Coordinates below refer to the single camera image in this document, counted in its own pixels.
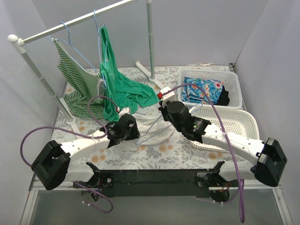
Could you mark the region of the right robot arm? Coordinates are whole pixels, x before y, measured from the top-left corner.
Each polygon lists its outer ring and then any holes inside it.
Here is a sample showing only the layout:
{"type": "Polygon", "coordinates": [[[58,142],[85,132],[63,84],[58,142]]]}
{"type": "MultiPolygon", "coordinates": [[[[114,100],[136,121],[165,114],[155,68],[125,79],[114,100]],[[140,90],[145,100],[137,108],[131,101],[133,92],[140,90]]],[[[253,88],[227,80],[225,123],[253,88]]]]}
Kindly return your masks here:
{"type": "Polygon", "coordinates": [[[213,183],[223,186],[237,179],[256,179],[264,185],[277,187],[287,163],[287,157],[278,140],[256,140],[233,132],[224,133],[209,120],[193,116],[179,101],[159,102],[159,111],[165,121],[185,138],[206,145],[213,145],[234,153],[244,161],[230,164],[217,163],[212,174],[213,183]]]}

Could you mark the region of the white tank top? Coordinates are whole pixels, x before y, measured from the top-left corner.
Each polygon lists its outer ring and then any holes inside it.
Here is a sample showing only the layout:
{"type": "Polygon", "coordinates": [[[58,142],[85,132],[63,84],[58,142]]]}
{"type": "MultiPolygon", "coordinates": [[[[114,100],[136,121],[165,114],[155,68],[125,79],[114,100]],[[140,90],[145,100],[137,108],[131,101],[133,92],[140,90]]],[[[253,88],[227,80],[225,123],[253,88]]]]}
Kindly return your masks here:
{"type": "Polygon", "coordinates": [[[134,113],[140,137],[121,142],[120,146],[128,151],[137,151],[141,145],[157,145],[166,141],[174,132],[173,125],[164,121],[162,115],[141,115],[134,113]]]}

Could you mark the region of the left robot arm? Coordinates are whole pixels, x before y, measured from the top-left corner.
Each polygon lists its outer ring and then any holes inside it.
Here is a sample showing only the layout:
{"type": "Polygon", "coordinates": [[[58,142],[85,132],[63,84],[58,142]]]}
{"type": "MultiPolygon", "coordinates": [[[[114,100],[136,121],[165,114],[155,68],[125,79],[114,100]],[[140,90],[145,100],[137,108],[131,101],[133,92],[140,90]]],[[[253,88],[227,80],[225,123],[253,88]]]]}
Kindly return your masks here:
{"type": "Polygon", "coordinates": [[[91,162],[79,165],[76,161],[139,136],[136,119],[124,114],[117,122],[110,122],[88,138],[63,143],[49,141],[32,163],[31,169],[46,190],[53,190],[68,181],[78,181],[89,188],[97,187],[101,180],[100,170],[91,162]]]}

